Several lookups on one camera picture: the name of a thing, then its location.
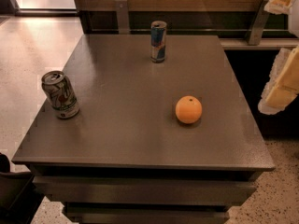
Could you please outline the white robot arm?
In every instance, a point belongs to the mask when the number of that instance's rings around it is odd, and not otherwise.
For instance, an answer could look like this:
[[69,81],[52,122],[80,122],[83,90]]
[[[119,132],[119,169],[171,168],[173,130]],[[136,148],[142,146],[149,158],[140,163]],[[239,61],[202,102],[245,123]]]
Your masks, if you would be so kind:
[[[299,0],[270,0],[264,8],[272,14],[288,16],[288,31],[299,37]],[[299,45],[294,49],[282,48],[276,56],[269,81],[265,84],[258,110],[275,115],[299,95]]]

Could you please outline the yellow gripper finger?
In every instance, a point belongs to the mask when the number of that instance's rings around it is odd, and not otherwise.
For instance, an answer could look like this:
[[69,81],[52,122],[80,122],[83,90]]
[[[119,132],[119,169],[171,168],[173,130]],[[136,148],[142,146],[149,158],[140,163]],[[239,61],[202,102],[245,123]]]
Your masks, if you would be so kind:
[[258,110],[265,115],[275,115],[299,94],[299,47],[282,48],[276,56],[269,81],[265,84]]
[[269,0],[264,6],[264,10],[275,15],[288,15],[295,1],[296,0]]

